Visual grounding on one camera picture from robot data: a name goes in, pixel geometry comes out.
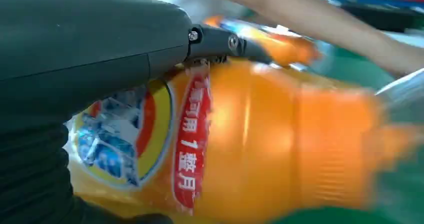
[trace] person's arm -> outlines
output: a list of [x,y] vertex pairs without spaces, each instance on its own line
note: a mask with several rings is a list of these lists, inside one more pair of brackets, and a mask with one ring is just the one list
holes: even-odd
[[424,68],[424,50],[397,42],[324,0],[232,0],[303,35],[368,57],[407,74]]

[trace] bottle label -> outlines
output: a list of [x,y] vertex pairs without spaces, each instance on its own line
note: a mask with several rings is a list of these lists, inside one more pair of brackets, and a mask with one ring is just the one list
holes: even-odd
[[204,69],[97,101],[70,131],[75,193],[192,213],[202,190],[210,110]]

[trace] plastic bottle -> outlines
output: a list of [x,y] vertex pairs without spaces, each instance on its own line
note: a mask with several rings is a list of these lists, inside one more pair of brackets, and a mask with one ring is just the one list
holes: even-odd
[[126,217],[154,207],[262,223],[304,208],[367,209],[373,176],[416,133],[383,107],[372,92],[291,69],[198,67],[77,116],[72,183]]

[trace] red label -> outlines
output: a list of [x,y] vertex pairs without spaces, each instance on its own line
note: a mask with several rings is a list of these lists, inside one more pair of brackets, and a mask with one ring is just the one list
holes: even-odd
[[211,111],[209,76],[197,75],[187,86],[176,139],[173,189],[176,199],[186,208],[194,207],[201,192]]

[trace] label logo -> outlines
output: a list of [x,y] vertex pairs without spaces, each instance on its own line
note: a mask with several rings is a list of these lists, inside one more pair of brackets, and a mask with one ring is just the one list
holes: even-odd
[[80,113],[74,143],[87,171],[115,188],[141,187],[168,151],[173,109],[170,87],[155,80]]

